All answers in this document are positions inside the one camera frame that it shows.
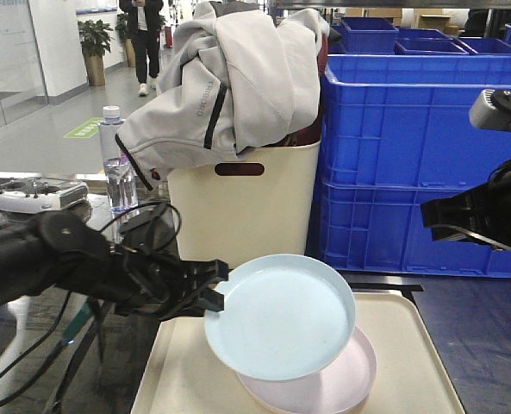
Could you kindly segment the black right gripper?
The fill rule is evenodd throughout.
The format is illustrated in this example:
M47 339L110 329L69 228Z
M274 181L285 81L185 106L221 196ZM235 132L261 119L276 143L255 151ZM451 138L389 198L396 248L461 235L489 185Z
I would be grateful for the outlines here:
M500 164L484 185L421 204L421 216L435 242L511 251L511 160Z

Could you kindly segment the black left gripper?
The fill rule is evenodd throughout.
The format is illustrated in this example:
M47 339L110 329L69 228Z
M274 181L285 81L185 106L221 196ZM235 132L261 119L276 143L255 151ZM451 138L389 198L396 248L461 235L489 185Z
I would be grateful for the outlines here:
M172 210L135 210L115 218L118 268L138 288L131 298L115 303L115 314L165 321L224 310L223 294L208 287L195 291L195 285L228 281L228 263L181 261L176 250L178 227L174 218Z

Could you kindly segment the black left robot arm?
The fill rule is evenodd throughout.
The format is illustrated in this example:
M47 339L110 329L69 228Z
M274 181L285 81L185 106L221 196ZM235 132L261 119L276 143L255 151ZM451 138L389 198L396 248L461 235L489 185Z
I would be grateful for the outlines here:
M112 244L70 211L48 211L0 229L0 306L60 289L110 302L120 316L166 321L220 312L228 279L221 260L180 260L160 204L127 220Z

